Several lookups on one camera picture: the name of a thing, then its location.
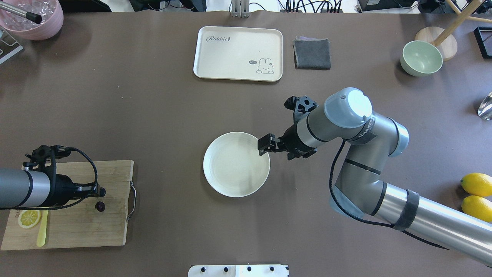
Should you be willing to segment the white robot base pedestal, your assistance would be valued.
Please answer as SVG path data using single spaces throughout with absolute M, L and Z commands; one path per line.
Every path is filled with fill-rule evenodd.
M 289 268 L 283 264 L 195 265 L 188 277 L 288 277 Z

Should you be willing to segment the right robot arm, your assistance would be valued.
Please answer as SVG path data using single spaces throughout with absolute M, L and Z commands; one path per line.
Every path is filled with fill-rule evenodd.
M 350 148 L 337 181 L 329 178 L 329 188 L 343 214 L 491 267 L 491 224 L 381 180 L 387 159 L 406 149 L 409 134 L 403 125 L 374 112 L 361 90 L 344 88 L 323 105 L 307 96 L 290 97 L 284 105 L 293 111 L 294 123 L 279 138 L 271 133 L 260 138 L 259 155 L 287 152 L 288 160 L 308 158 L 322 144 L 340 137 Z

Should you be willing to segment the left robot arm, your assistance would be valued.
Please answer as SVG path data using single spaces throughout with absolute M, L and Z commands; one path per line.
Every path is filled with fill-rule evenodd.
M 76 184 L 66 175 L 55 174 L 50 179 L 35 170 L 0 170 L 1 209 L 62 209 L 70 200 L 105 195 L 105 188 L 98 184 Z

